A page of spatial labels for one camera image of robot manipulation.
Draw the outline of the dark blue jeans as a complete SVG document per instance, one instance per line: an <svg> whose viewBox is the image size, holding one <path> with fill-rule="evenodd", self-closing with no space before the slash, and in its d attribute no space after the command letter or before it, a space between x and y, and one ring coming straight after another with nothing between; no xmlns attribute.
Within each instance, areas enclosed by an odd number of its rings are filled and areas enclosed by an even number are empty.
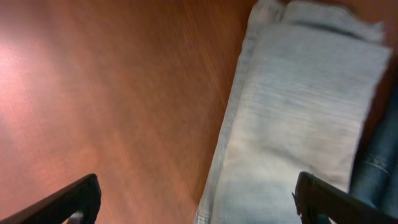
<svg viewBox="0 0 398 224"><path fill-rule="evenodd" d="M354 165L349 194L397 218L397 89L368 148Z"/></svg>

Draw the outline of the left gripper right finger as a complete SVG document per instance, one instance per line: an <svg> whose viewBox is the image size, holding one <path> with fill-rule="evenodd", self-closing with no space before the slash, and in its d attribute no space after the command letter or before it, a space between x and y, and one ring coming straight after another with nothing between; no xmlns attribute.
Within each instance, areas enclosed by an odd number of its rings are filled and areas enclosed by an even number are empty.
<svg viewBox="0 0 398 224"><path fill-rule="evenodd" d="M397 219L351 197L308 172L298 175L292 194L303 224L397 224Z"/></svg>

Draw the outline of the light blue jeans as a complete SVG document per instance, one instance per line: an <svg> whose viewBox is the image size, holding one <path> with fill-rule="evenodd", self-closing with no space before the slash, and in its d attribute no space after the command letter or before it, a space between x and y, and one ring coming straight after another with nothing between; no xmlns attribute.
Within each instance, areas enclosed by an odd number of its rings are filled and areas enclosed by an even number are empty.
<svg viewBox="0 0 398 224"><path fill-rule="evenodd" d="M258 1L195 223L299 223L302 171L346 190L383 40L383 23L343 6Z"/></svg>

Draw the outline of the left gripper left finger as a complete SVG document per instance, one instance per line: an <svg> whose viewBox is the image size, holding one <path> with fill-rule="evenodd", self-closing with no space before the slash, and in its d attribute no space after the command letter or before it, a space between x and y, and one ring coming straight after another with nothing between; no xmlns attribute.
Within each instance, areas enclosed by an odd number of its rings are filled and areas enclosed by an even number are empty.
<svg viewBox="0 0 398 224"><path fill-rule="evenodd" d="M101 206L96 174L88 174L41 201L1 220L1 223L94 224Z"/></svg>

